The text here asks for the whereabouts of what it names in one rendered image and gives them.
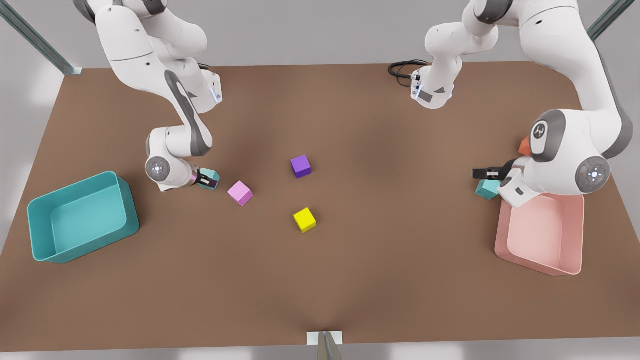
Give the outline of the light blue cube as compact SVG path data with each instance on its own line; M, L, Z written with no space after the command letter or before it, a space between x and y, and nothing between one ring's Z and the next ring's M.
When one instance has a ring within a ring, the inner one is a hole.
M485 199L493 199L499 195L500 180L483 178L478 182L475 194Z
M211 191L215 191L218 187L218 183L220 181L220 175L215 170L210 170L206 168L199 169L199 180L198 186L203 189L208 189Z

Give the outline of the pink cube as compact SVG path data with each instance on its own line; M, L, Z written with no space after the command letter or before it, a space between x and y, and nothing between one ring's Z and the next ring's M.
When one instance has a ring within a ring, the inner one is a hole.
M254 196L251 189L249 189L249 187L240 180L238 180L238 182L236 182L229 191L227 191L227 194L231 196L231 198L233 198L240 207L244 207Z

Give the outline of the pink plastic bin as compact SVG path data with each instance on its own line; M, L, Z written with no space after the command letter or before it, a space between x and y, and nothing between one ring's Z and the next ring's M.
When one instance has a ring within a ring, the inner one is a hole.
M549 276L580 274L585 198L544 193L515 208L501 200L494 253Z

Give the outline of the purple cube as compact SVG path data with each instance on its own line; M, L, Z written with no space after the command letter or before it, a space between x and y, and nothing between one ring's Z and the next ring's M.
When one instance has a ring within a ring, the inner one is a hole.
M292 170L297 179L312 173L312 167L306 155L300 155L290 160Z

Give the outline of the yellow cube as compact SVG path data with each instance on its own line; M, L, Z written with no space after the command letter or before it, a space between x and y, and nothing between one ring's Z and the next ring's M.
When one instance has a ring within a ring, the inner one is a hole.
M317 226L317 220L308 207L295 213L294 221L302 234L310 231Z

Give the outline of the teal plastic bin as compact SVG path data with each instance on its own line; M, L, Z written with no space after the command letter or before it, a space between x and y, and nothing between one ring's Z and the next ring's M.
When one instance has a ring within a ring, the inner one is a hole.
M140 229L130 185L105 171L30 201L32 257L66 264Z

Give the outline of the silver frame post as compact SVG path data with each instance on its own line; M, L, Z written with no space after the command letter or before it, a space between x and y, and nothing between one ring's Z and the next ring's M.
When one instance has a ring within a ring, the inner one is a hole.
M82 75L83 68L72 66L7 0L0 0L0 18L3 18L64 76Z
M317 346L317 360L343 360L339 350L343 344L342 331L306 333L307 346Z
M613 0L612 4L587 29L592 41L596 41L636 0Z

